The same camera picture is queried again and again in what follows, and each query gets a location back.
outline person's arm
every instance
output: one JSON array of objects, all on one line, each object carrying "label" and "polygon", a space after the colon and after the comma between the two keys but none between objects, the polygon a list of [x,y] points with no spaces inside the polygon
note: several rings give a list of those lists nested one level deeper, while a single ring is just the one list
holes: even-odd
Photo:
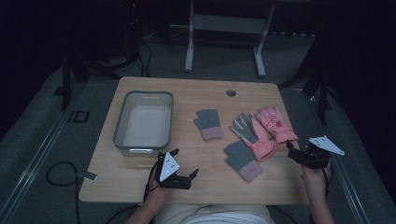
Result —
[{"label": "person's arm", "polygon": [[149,189],[151,191],[148,193],[143,205],[126,220],[125,224],[148,224],[163,209],[172,192],[171,189],[159,187],[153,176],[149,183]]},{"label": "person's arm", "polygon": [[[316,224],[333,224],[332,212],[326,200],[326,182],[321,170],[311,170],[302,165],[306,195],[311,207],[311,214]],[[325,169],[330,176],[330,164]]]}]

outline plastic bin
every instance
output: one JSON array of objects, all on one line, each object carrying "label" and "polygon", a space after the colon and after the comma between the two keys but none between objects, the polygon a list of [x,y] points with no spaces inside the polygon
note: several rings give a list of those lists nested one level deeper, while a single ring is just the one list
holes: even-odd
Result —
[{"label": "plastic bin", "polygon": [[126,94],[114,133],[114,145],[124,156],[154,154],[168,146],[174,97],[167,91]]}]

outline wooden table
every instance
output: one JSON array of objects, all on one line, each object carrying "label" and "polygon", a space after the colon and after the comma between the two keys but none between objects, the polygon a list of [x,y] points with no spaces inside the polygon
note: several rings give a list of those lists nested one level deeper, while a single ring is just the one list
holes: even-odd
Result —
[{"label": "wooden table", "polygon": [[[234,97],[227,90],[236,91]],[[224,160],[223,149],[240,140],[230,129],[242,112],[254,113],[266,105],[277,105],[290,125],[275,84],[253,82],[124,77],[114,95],[88,171],[98,175],[85,180],[79,193],[83,202],[141,203],[149,171],[157,160],[152,157],[124,157],[112,142],[124,96],[129,91],[170,91],[174,108],[171,141],[165,150],[179,148],[175,156],[178,175],[199,168],[191,189],[175,189],[169,203],[308,203],[299,164],[279,147],[261,166],[264,172],[246,182]],[[204,141],[193,123],[195,112],[205,108],[219,111],[224,138]]]}]

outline glove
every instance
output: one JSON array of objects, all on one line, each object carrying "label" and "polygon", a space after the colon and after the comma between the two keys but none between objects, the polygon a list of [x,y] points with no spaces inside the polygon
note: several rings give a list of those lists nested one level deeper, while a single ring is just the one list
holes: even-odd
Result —
[{"label": "glove", "polygon": [[258,110],[255,117],[262,126],[275,138],[278,146],[285,146],[286,141],[297,141],[297,135],[283,121],[279,108],[266,106]]},{"label": "glove", "polygon": [[267,131],[252,115],[241,114],[234,121],[233,132],[244,140],[258,161],[268,160],[276,151],[275,141],[268,140]]},{"label": "glove", "polygon": [[250,149],[242,141],[238,141],[224,148],[228,155],[225,160],[247,182],[252,181],[263,172],[262,167],[256,162]]},{"label": "glove", "polygon": [[217,109],[203,109],[197,111],[196,114],[198,119],[195,119],[194,123],[205,141],[223,137]]}]

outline pink glove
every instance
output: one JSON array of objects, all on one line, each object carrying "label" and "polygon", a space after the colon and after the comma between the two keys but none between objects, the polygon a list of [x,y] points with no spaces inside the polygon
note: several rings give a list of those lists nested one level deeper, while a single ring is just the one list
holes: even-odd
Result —
[{"label": "pink glove", "polygon": [[278,146],[285,146],[286,141],[297,141],[297,135],[283,121],[283,115],[279,108],[266,106],[258,110],[255,117],[262,126],[275,138]]}]

